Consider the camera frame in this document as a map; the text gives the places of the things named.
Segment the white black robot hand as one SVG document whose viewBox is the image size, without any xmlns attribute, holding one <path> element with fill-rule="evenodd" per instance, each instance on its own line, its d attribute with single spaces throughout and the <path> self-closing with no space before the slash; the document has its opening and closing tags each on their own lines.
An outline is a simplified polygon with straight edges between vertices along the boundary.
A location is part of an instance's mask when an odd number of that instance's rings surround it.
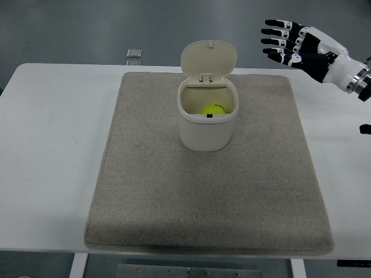
<svg viewBox="0 0 371 278">
<path fill-rule="evenodd" d="M 261 43 L 270 45 L 263 53 L 273 61 L 297 68 L 319 83 L 331 83 L 340 90 L 370 97 L 370 67 L 352 59 L 348 50 L 315 27 L 293 21 L 266 20 L 261 33 L 272 35 Z"/>
</svg>

